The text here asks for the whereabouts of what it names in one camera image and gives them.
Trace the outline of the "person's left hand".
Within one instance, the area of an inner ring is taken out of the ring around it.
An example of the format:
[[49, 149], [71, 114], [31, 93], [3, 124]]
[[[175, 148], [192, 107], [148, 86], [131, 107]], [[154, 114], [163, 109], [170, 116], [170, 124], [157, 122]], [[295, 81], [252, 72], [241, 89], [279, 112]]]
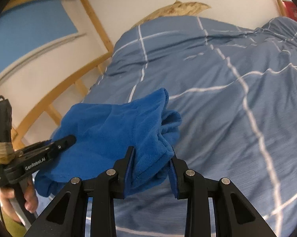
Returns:
[[2, 213], [28, 229], [36, 220], [38, 208], [32, 177], [23, 179], [21, 184], [1, 187], [0, 202]]

